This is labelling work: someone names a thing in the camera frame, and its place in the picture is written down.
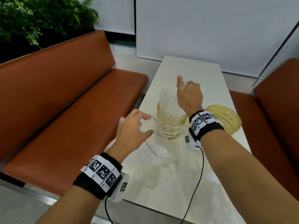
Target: white roller blind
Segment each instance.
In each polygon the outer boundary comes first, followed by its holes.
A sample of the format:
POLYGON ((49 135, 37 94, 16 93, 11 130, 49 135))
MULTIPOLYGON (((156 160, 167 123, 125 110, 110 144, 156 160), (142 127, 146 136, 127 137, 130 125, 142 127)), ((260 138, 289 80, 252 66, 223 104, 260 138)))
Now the white roller blind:
POLYGON ((260 79, 265 79, 286 60, 293 57, 299 58, 299 28, 295 30, 293 35, 289 38, 289 40, 275 56, 269 66, 265 69, 260 79))
POLYGON ((137 56, 258 77, 299 19, 299 0, 136 0, 137 56))
POLYGON ((100 18, 100 25, 95 26, 96 29, 135 34, 134 0, 95 0, 92 8, 98 12, 100 18))

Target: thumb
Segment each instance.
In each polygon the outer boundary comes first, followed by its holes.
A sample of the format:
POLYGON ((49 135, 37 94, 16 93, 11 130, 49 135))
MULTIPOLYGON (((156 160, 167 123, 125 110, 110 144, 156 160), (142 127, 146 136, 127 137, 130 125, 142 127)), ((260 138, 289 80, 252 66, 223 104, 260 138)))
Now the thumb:
POLYGON ((184 92, 184 82, 183 82, 183 77, 182 76, 178 76, 178 81, 177 81, 177 94, 178 93, 183 93, 184 92))
POLYGON ((145 142, 153 133, 154 130, 148 130, 147 132, 142 132, 143 141, 145 142))

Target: bench backrest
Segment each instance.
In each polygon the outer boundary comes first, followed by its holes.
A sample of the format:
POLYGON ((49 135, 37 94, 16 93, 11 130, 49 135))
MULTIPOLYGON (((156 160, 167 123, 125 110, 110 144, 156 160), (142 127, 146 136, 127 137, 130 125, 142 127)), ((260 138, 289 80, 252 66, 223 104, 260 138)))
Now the bench backrest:
POLYGON ((299 171, 299 60, 287 60, 261 82, 254 93, 299 171))
POLYGON ((103 31, 0 65, 0 160, 115 65, 103 31))

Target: person's left hand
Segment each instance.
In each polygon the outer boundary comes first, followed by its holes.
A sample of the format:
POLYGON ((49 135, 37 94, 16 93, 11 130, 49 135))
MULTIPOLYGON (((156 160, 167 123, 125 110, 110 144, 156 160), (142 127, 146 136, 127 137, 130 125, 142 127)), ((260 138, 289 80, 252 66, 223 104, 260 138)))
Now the person's left hand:
POLYGON ((140 131, 140 120, 151 119, 151 115, 134 109, 120 126, 115 143, 106 153, 122 163, 124 159, 133 151, 138 149, 153 133, 153 130, 147 132, 140 131))

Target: hand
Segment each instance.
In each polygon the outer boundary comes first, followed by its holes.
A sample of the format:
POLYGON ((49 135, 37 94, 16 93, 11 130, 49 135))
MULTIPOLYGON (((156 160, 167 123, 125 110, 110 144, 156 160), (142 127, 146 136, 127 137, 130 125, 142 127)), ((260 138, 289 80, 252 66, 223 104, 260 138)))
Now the hand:
POLYGON ((125 158, 133 151, 138 149, 140 145, 146 141, 153 133, 153 130, 147 132, 140 131, 140 120, 151 119, 151 115, 143 113, 138 109, 134 109, 120 126, 117 138, 113 146, 106 153, 122 163, 125 158))
POLYGON ((177 87, 178 105, 184 109, 188 117, 197 111, 204 110, 202 108, 203 95, 198 83, 189 81, 184 89, 183 77, 179 75, 177 87))

